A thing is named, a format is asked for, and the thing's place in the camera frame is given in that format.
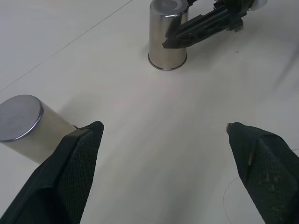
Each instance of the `stainless steel cup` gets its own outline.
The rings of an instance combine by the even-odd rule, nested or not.
[[[186,48],[165,49],[167,35],[188,20],[187,0],[153,0],[149,14],[149,62],[157,69],[173,70],[187,59]]]
[[[31,95],[12,97],[0,105],[0,142],[37,163],[52,155],[75,129]]]

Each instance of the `white floor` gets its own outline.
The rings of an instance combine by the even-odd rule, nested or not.
[[[225,126],[299,148],[299,2],[270,0],[171,72],[147,61],[149,4],[0,2],[0,102],[31,94],[77,126],[104,123],[83,224],[263,224]],[[212,8],[198,1],[190,18]],[[0,146],[0,215],[36,167]]]

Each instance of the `robotic arm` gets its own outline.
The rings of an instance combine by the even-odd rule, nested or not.
[[[187,0],[192,6],[196,0]],[[216,0],[214,10],[182,24],[169,33],[163,43],[166,49],[190,47],[223,30],[238,32],[243,28],[242,17],[247,11],[263,7],[267,0]]]

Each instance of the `cylinder lid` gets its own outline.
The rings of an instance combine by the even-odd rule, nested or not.
[[[43,114],[41,101],[31,95],[19,95],[0,104],[0,142],[27,136]]]
[[[153,0],[150,7],[160,15],[176,16],[187,11],[189,5],[187,0]]]

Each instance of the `metal cylinder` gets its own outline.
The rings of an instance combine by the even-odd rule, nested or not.
[[[0,142],[37,163],[52,155],[61,139],[74,130],[34,96],[19,95],[0,105]]]
[[[187,59],[186,48],[165,49],[167,35],[188,20],[187,0],[153,0],[149,14],[149,62],[157,69],[173,70]]]

